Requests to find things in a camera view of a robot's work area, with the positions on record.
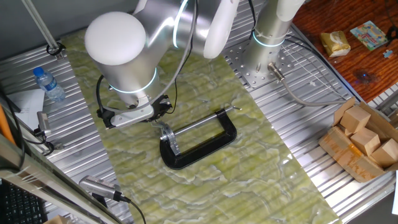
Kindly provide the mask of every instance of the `green marble mat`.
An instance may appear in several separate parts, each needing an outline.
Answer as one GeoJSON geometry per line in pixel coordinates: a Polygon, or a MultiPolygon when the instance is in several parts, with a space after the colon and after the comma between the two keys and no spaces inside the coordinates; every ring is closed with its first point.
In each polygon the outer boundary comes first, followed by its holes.
{"type": "MultiPolygon", "coordinates": [[[[86,53],[84,33],[62,41],[122,190],[147,223],[341,223],[221,56],[191,55],[178,77],[175,113],[162,121],[177,130],[220,108],[238,106],[243,110],[228,113],[238,130],[229,146],[172,170],[160,157],[159,129],[139,123],[105,130],[93,98],[100,72],[86,53]]],[[[170,50],[163,57],[158,69],[163,84],[181,56],[170,50]]],[[[103,82],[103,103],[122,108],[124,103],[106,87],[103,82]]],[[[167,94],[174,103],[174,87],[167,94]]],[[[178,145],[183,151],[220,131],[214,120],[179,136],[178,145]]],[[[142,223],[136,209],[130,211],[142,223]]]]}

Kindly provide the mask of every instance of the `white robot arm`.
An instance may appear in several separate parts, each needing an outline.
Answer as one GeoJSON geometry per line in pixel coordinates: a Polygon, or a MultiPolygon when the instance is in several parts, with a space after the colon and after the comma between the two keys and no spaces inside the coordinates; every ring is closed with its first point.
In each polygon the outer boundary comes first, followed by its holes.
{"type": "MultiPolygon", "coordinates": [[[[264,3],[254,40],[244,54],[245,65],[266,73],[267,66],[261,64],[277,63],[280,44],[303,2],[264,3]],[[270,51],[277,53],[270,57],[270,51]]],[[[96,18],[85,35],[87,52],[129,108],[121,111],[103,107],[99,115],[106,127],[121,128],[163,116],[171,108],[156,70],[164,53],[171,47],[187,50],[192,40],[193,53],[217,57],[231,32],[238,3],[239,0],[140,0],[133,15],[109,12],[96,18]]]]}

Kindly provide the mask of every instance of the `bottle cap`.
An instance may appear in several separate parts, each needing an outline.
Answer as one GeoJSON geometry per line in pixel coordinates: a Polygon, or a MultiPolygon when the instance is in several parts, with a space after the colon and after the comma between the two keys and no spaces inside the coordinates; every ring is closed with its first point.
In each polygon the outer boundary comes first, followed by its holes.
{"type": "Polygon", "coordinates": [[[42,67],[37,67],[33,69],[33,74],[37,77],[41,77],[44,74],[44,70],[42,67]]]}

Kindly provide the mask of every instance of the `plastic bottle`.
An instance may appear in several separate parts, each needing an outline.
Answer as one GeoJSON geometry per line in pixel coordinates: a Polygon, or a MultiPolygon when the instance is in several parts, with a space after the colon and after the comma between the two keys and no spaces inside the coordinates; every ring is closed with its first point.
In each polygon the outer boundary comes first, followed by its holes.
{"type": "Polygon", "coordinates": [[[52,101],[61,102],[65,99],[65,92],[50,72],[37,67],[33,69],[33,74],[36,76],[36,83],[52,101]]]}

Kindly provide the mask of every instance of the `mounting plate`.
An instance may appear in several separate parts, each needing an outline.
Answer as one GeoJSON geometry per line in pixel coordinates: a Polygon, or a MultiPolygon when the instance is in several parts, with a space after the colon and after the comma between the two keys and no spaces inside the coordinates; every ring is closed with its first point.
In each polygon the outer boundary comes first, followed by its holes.
{"type": "MultiPolygon", "coordinates": [[[[273,76],[272,73],[270,75],[252,74],[248,69],[245,68],[242,61],[242,56],[243,56],[243,50],[246,48],[246,46],[249,43],[250,40],[242,42],[241,44],[235,45],[233,47],[224,50],[222,54],[225,55],[225,60],[229,63],[229,66],[231,66],[235,74],[240,73],[242,79],[245,80],[247,84],[249,84],[253,88],[257,88],[263,86],[268,81],[274,79],[275,76],[273,76]]],[[[292,63],[286,57],[285,53],[283,53],[282,50],[279,52],[279,58],[280,58],[279,70],[282,73],[287,73],[293,70],[294,63],[292,63]]]]}

